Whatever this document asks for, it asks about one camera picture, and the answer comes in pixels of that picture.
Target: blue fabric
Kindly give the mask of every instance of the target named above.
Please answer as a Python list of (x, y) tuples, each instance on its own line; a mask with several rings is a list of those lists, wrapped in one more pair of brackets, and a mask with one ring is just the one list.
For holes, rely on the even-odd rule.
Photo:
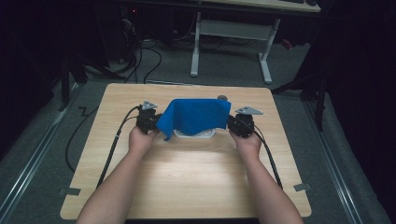
[(226, 129), (231, 103), (218, 99), (175, 99), (163, 112), (157, 127), (172, 137), (173, 130), (194, 135), (207, 129)]

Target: table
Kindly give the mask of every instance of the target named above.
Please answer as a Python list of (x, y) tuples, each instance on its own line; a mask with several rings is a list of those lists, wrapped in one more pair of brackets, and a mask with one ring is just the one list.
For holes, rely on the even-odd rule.
[[(292, 10), (306, 13), (320, 12), (319, 6), (311, 7), (307, 3), (297, 4), (279, 0), (201, 0), (199, 1), (199, 4), (202, 4), (202, 2), (222, 3), (248, 7), (267, 7), (277, 10)], [(195, 25), (194, 50), (192, 52), (191, 60), (191, 76), (198, 76), (200, 35), (218, 35), (266, 41), (266, 44), (262, 49), (262, 53), (259, 53), (259, 62), (262, 67), (264, 82), (266, 84), (271, 84), (272, 78), (268, 68), (267, 57), (274, 42), (279, 23), (280, 19), (275, 19), (273, 25), (201, 20), (201, 13), (198, 12)]]
[[(102, 99), (91, 132), (70, 184), (79, 195), (66, 195), (63, 219), (76, 219), (94, 192), (106, 163), (114, 134), (126, 113), (149, 100), (162, 113), (175, 98), (217, 98), (226, 95), (231, 114), (245, 105), (263, 111), (254, 116), (276, 162), (285, 192), (303, 217), (311, 208), (271, 92), (264, 88), (110, 84)], [(125, 155), (128, 133), (135, 120), (123, 127), (107, 174)], [(244, 165), (228, 130), (217, 129), (209, 139), (177, 138), (163, 141), (160, 133), (143, 160), (137, 191), (128, 218), (235, 218), (255, 217)], [(272, 173), (264, 146), (261, 160)]]

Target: hand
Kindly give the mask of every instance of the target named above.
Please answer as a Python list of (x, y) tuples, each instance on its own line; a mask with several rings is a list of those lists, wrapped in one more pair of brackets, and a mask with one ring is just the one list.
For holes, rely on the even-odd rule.
[(238, 136), (231, 131), (229, 131), (229, 133), (235, 141), (239, 155), (242, 157), (243, 161), (248, 159), (260, 159), (259, 153), (260, 148), (262, 147), (262, 140), (260, 140), (260, 138), (255, 133), (253, 133), (248, 138)]
[(152, 141), (159, 133), (159, 130), (155, 130), (149, 134), (142, 133), (140, 128), (137, 126), (133, 127), (129, 133), (129, 151), (128, 153), (134, 154), (134, 156), (142, 159), (144, 155), (151, 148)]

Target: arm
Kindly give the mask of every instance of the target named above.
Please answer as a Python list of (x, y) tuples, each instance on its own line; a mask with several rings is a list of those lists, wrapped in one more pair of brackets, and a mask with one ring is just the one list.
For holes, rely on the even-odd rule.
[(140, 163), (157, 133), (145, 135), (137, 127), (131, 130), (127, 154), (85, 203), (77, 223), (125, 222), (134, 197)]
[(255, 135), (243, 138), (230, 132), (247, 170), (247, 181), (260, 223), (303, 223), (288, 197), (260, 161), (262, 141)]

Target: black tape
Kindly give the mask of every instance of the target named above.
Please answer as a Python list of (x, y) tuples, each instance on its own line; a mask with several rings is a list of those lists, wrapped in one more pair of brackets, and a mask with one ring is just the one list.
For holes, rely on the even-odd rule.
[(65, 195), (78, 196), (80, 191), (81, 191), (81, 189), (61, 188), (61, 190), (59, 190), (59, 195), (61, 195), (61, 196), (65, 196)]
[(303, 184), (299, 184), (299, 185), (294, 185), (294, 189), (295, 189), (296, 191), (301, 191), (301, 190), (307, 191), (307, 190), (312, 189), (312, 187), (311, 187), (311, 185), (308, 184), (308, 183), (306, 183), (306, 184), (303, 183)]

